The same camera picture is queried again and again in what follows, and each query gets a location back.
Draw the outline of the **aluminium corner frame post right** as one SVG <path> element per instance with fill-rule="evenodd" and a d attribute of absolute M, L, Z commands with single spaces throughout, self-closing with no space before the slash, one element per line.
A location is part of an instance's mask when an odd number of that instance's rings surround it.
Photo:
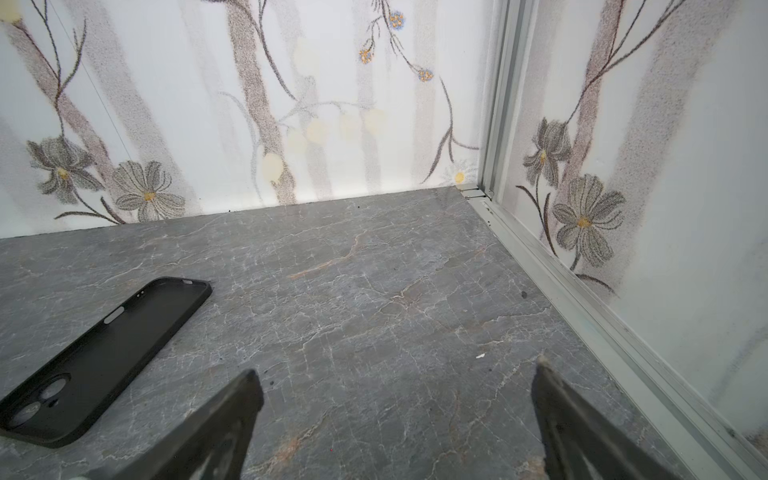
<path fill-rule="evenodd" d="M 480 186 L 703 478 L 767 475 L 767 5 L 506 1 Z"/>

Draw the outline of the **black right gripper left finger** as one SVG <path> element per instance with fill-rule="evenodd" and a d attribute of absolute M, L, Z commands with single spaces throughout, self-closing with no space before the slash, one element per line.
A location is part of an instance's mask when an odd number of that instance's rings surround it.
<path fill-rule="evenodd" d="M 85 479 L 239 479 L 264 393 L 246 369 L 160 442 L 116 473 L 106 468 Z"/>

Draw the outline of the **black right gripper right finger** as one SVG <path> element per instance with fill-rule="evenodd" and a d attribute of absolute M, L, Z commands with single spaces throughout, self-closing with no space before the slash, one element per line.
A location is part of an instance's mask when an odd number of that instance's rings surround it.
<path fill-rule="evenodd" d="M 531 398 L 550 479 L 674 479 L 539 358 Z"/>

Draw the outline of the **black phone case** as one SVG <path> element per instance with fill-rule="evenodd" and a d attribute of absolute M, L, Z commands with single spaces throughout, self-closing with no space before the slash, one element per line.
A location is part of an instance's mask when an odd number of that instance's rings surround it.
<path fill-rule="evenodd" d="M 1 400 L 1 435 L 49 449 L 82 437 L 212 291 L 175 277 L 144 285 Z"/>

